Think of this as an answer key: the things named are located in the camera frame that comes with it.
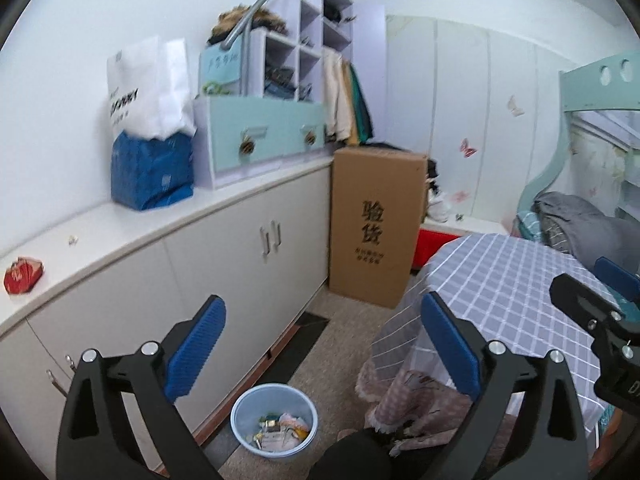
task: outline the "clothes pile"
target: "clothes pile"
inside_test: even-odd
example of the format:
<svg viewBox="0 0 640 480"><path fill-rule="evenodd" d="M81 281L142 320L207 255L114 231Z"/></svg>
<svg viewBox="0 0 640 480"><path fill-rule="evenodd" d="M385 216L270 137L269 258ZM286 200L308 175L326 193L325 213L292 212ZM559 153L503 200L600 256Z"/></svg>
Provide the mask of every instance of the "clothes pile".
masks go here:
<svg viewBox="0 0 640 480"><path fill-rule="evenodd" d="M225 41L233 28L238 24L242 17L249 10L248 6L237 6L227 12L220 14L218 18L218 24L213 27L211 31L211 37L209 38L210 45L215 45L221 41ZM285 22L280 16L274 12L270 12L264 7L258 9L254 14L254 22L252 28L266 27L273 32L278 32L284 36L288 35L287 22Z"/></svg>
<svg viewBox="0 0 640 480"><path fill-rule="evenodd" d="M373 126L353 65L334 49L322 49L326 134L357 146L373 137Z"/></svg>

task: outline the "trash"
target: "trash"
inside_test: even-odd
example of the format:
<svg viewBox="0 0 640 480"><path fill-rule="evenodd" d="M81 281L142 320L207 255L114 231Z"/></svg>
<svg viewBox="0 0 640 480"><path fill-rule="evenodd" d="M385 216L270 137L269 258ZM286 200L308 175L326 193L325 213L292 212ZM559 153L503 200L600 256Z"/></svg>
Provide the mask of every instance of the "trash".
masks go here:
<svg viewBox="0 0 640 480"><path fill-rule="evenodd" d="M263 451L269 451L272 453L278 453L282 451L289 451L300 444L300 440L296 436L294 430L289 428L285 431L278 431L276 433L265 433L262 436L259 449Z"/></svg>
<svg viewBox="0 0 640 480"><path fill-rule="evenodd" d="M43 272L40 260L19 256L4 273L4 289L11 295L29 292Z"/></svg>
<svg viewBox="0 0 640 480"><path fill-rule="evenodd" d="M283 413L263 416L258 420L260 431L247 438L262 451L272 453L289 451L299 446L309 436L310 428L301 418Z"/></svg>
<svg viewBox="0 0 640 480"><path fill-rule="evenodd" d="M260 427L267 433L273 433L280 431L280 425L278 423L279 416L267 415L260 419Z"/></svg>

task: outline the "gray blanket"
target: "gray blanket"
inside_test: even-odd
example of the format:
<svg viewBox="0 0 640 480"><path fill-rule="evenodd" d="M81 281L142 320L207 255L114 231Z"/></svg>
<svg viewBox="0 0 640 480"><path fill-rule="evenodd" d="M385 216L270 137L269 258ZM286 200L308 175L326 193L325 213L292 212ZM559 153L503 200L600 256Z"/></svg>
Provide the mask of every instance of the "gray blanket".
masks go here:
<svg viewBox="0 0 640 480"><path fill-rule="evenodd" d="M560 192L540 195L535 209L550 216L565 232L571 254L593 272L596 260L604 256L629 272L640 266L640 224L604 216L586 200Z"/></svg>

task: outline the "red snack package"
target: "red snack package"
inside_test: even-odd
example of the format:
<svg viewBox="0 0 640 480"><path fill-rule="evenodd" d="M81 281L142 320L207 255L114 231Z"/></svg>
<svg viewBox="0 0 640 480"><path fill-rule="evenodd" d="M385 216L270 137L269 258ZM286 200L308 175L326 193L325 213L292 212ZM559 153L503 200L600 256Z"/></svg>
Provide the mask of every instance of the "red snack package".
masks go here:
<svg viewBox="0 0 640 480"><path fill-rule="evenodd" d="M44 266L40 260L19 256L4 273L4 288L9 294L29 292L43 272Z"/></svg>

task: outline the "blue plastic bag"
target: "blue plastic bag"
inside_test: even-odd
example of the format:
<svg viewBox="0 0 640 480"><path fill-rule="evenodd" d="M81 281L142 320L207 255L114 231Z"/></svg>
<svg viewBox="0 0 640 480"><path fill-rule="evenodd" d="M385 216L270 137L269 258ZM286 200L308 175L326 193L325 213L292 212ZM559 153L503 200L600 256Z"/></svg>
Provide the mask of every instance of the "blue plastic bag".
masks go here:
<svg viewBox="0 0 640 480"><path fill-rule="evenodd" d="M191 137L145 140L122 132L111 153L111 198L142 211L193 195Z"/></svg>

